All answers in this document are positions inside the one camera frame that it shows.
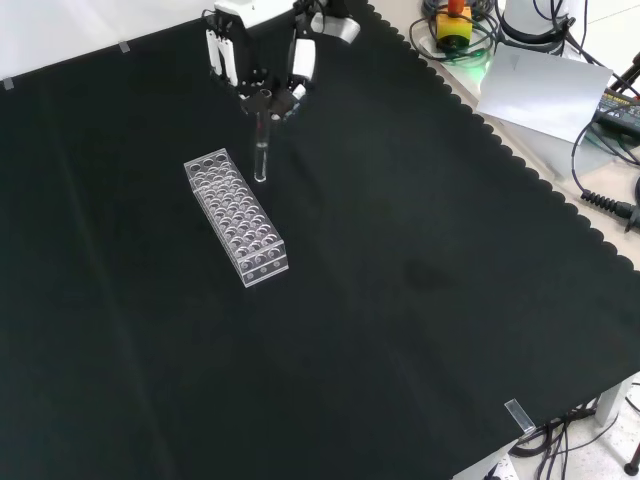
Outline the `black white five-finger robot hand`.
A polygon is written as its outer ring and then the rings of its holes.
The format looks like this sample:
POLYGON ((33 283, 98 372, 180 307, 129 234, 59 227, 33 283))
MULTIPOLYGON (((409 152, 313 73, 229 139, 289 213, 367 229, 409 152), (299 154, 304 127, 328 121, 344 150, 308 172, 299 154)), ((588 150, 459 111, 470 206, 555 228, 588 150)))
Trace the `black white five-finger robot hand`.
POLYGON ((201 14, 210 76, 247 112, 284 121, 314 84, 316 39, 352 43, 360 24, 344 1, 215 1, 201 14))

